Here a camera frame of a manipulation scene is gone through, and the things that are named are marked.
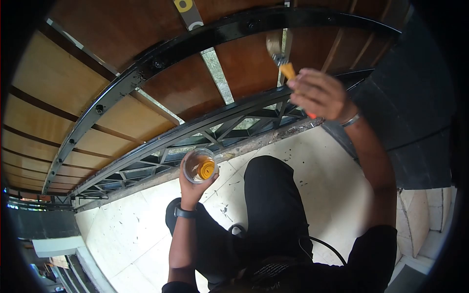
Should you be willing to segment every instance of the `black t-shirt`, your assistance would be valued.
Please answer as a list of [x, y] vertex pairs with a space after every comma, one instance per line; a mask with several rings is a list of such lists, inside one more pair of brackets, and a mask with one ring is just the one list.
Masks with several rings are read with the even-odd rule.
[[[393, 274], [396, 260], [397, 230], [388, 225], [376, 226], [355, 240], [345, 266], [302, 263], [274, 256], [253, 263], [242, 277], [219, 285], [212, 292], [237, 292], [228, 287], [249, 289], [246, 292], [383, 292]], [[163, 293], [197, 293], [192, 285], [170, 282]]]

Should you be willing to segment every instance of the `silver bangle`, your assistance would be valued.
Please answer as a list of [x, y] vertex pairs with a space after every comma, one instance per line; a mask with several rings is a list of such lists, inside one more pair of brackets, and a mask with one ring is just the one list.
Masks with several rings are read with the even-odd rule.
[[359, 118], [361, 117], [360, 113], [358, 112], [357, 114], [355, 114], [355, 116], [353, 116], [349, 121], [347, 122], [344, 122], [344, 123], [341, 123], [342, 127], [347, 127], [349, 125], [352, 125], [354, 124]]

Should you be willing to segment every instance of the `white tiled floor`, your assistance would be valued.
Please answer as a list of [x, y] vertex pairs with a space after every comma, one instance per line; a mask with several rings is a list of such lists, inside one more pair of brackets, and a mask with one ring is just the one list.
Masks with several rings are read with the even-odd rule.
[[[360, 233], [369, 188], [359, 166], [321, 127], [221, 163], [220, 177], [201, 199], [212, 217], [225, 228], [233, 223], [247, 226], [243, 175], [247, 162], [262, 155], [294, 168], [310, 235], [328, 242], [347, 259]], [[175, 179], [76, 215], [86, 245], [117, 292], [161, 292], [172, 239], [165, 211], [180, 193]], [[315, 262], [340, 264], [320, 244], [314, 245], [313, 253]], [[200, 292], [208, 291], [199, 274], [197, 284]]]

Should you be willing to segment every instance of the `wrist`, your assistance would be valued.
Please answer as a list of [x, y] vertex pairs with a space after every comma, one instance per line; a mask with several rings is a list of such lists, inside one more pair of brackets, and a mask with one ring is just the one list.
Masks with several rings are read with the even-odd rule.
[[183, 210], [196, 210], [197, 203], [191, 203], [189, 201], [181, 200], [181, 209]]
[[358, 112], [358, 107], [349, 99], [337, 121], [343, 124], [352, 119]]

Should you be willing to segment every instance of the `knee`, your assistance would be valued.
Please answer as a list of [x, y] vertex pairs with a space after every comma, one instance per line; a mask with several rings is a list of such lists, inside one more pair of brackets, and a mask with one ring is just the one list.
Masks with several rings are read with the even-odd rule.
[[265, 170], [269, 170], [272, 167], [276, 167], [282, 164], [284, 164], [282, 161], [272, 156], [255, 157], [249, 161], [244, 174], [257, 173], [260, 171], [264, 172]]
[[166, 218], [168, 216], [170, 217], [174, 217], [174, 208], [176, 207], [176, 205], [178, 203], [181, 202], [181, 198], [180, 197], [177, 197], [175, 199], [173, 199], [169, 204], [168, 204], [168, 207], [166, 207]]

